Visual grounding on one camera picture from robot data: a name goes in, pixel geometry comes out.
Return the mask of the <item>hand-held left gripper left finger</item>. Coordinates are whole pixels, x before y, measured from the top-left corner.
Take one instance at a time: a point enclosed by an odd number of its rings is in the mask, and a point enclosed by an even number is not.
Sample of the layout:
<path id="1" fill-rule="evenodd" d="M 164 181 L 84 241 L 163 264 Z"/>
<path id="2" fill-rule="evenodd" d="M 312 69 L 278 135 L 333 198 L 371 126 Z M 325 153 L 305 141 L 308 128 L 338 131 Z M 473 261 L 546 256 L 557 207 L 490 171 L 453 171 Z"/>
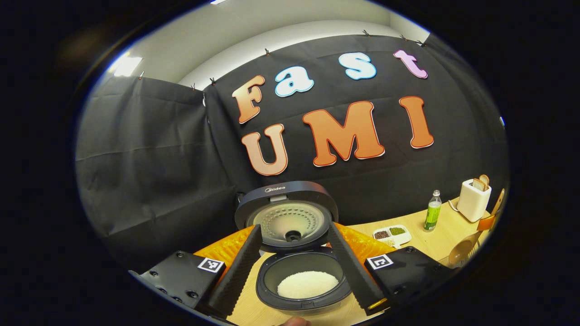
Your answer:
<path id="1" fill-rule="evenodd" d="M 261 227 L 251 225 L 198 252 L 178 250 L 146 272 L 130 274 L 169 301 L 226 319 L 260 258 L 261 245 Z"/>

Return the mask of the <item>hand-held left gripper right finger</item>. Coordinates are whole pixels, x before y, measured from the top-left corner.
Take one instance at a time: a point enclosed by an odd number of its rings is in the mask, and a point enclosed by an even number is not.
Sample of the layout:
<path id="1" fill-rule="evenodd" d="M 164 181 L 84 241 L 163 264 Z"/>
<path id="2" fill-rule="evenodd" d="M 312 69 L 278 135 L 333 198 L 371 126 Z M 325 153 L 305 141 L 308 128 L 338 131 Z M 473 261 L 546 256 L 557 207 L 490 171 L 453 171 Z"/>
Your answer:
<path id="1" fill-rule="evenodd" d="M 328 241 L 368 316 L 408 309 L 455 274 L 414 246 L 396 249 L 335 222 L 328 227 Z"/>

